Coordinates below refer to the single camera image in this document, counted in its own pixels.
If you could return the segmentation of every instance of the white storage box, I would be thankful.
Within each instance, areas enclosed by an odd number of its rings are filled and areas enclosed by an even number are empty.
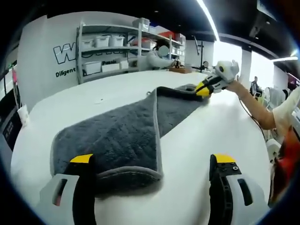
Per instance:
[[[110,36],[98,36],[95,38],[97,48],[108,47]]]
[[[83,40],[81,46],[83,50],[91,49],[93,47],[93,40]]]
[[[146,40],[146,41],[142,42],[142,48],[149,48],[152,50],[155,46],[156,46],[156,43],[151,40]]]
[[[172,54],[177,54],[177,48],[172,48]]]
[[[128,69],[128,68],[129,68],[128,61],[121,61],[120,62],[120,69]]]
[[[143,31],[149,31],[150,20],[145,19],[145,18],[139,18],[139,19],[137,19],[137,20],[134,20],[134,21],[132,22],[132,25],[133,25],[134,27],[139,28],[139,24],[140,24],[140,23],[142,24],[142,30],[143,30]]]
[[[112,36],[109,41],[110,47],[123,47],[125,37]]]
[[[183,34],[176,34],[175,40],[180,42],[182,45],[185,45],[186,37]]]
[[[89,74],[101,72],[101,66],[102,66],[101,61],[87,62],[84,64],[83,68],[86,71],[86,74],[89,75]]]
[[[120,69],[120,64],[115,63],[115,64],[109,64],[109,65],[103,65],[102,66],[102,72],[109,72],[109,71],[114,71],[114,70],[119,70]]]

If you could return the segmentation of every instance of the metal shelf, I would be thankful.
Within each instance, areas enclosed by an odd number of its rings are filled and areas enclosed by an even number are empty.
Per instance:
[[[88,82],[88,81],[94,81],[99,78],[105,78],[105,77],[110,77],[110,76],[116,76],[120,75],[123,73],[132,73],[132,72],[137,72],[139,69],[137,67],[131,67],[127,69],[118,69],[114,71],[108,71],[108,72],[99,72],[99,73],[94,73],[94,74],[89,74],[83,77],[83,82]]]
[[[139,29],[122,25],[102,24],[102,25],[83,25],[82,34],[93,33],[131,33],[138,34]]]
[[[102,47],[82,50],[82,54],[93,54],[96,52],[113,51],[113,50],[138,50],[137,46],[120,46],[120,47]],[[142,51],[151,51],[148,48],[142,48]]]
[[[91,35],[91,34],[101,34],[101,33],[112,33],[112,34],[122,34],[124,35],[124,42],[128,43],[128,36],[133,35],[138,38],[138,45],[137,46],[122,46],[122,47],[103,47],[103,48],[92,48],[92,49],[83,49],[82,48],[82,39],[84,35]],[[142,48],[142,38],[148,37],[151,39],[164,39],[168,41],[170,45],[169,49],[169,59],[172,58],[172,55],[179,56],[178,54],[172,53],[171,49],[173,47],[180,48],[183,45],[178,41],[172,40],[171,35],[169,38],[161,36],[159,34],[154,34],[148,31],[142,30],[142,25],[139,24],[139,28],[130,27],[130,26],[123,26],[123,25],[115,25],[115,24],[99,24],[99,25],[86,25],[83,22],[80,23],[80,26],[77,28],[76,32],[76,68],[78,71],[78,83],[84,83],[87,81],[96,80],[103,77],[118,75],[127,72],[135,72],[138,71],[138,68],[129,68],[125,70],[115,70],[109,71],[105,73],[95,73],[87,76],[83,76],[83,55],[86,54],[94,54],[97,52],[116,52],[119,51],[122,54],[125,54],[128,58],[130,51],[137,51],[137,56],[141,56],[142,52],[149,52],[152,49]]]
[[[169,38],[167,38],[167,37],[161,36],[159,34],[153,34],[153,33],[150,33],[148,31],[144,31],[144,30],[142,30],[142,36],[147,37],[147,38],[152,38],[152,39],[163,39],[163,40],[169,41]],[[172,45],[174,45],[176,47],[183,46],[178,41],[171,40],[171,42],[172,42]]]

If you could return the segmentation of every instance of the wooden tray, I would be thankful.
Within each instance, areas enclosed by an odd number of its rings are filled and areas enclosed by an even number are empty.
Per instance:
[[[186,69],[186,68],[170,68],[169,71],[172,71],[175,73],[181,73],[181,74],[189,74],[192,72],[191,69]]]

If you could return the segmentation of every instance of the gray towel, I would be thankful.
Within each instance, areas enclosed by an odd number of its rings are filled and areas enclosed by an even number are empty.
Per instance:
[[[63,129],[52,143],[52,173],[63,173],[71,159],[92,153],[97,194],[132,190],[160,180],[160,138],[203,102],[194,89],[194,85],[158,87],[141,101]]]

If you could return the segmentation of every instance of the ceiling light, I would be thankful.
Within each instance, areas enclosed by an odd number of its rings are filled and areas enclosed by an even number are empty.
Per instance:
[[[280,59],[274,59],[271,60],[272,62],[282,62],[282,61],[288,61],[288,60],[298,60],[298,57],[293,56],[293,57],[285,57],[285,58],[280,58]]]
[[[217,32],[217,28],[215,26],[215,23],[214,21],[212,20],[212,17],[210,15],[210,12],[208,11],[207,7],[205,6],[203,0],[197,0],[197,2],[199,3],[200,7],[202,8],[203,12],[205,13],[208,21],[210,22],[210,25],[211,25],[211,28],[214,32],[214,35],[216,37],[216,40],[217,41],[220,41],[220,38],[219,38],[219,35],[218,35],[218,32]]]
[[[291,56],[295,56],[295,55],[297,55],[297,54],[298,54],[298,49],[295,49],[295,50],[292,52]]]

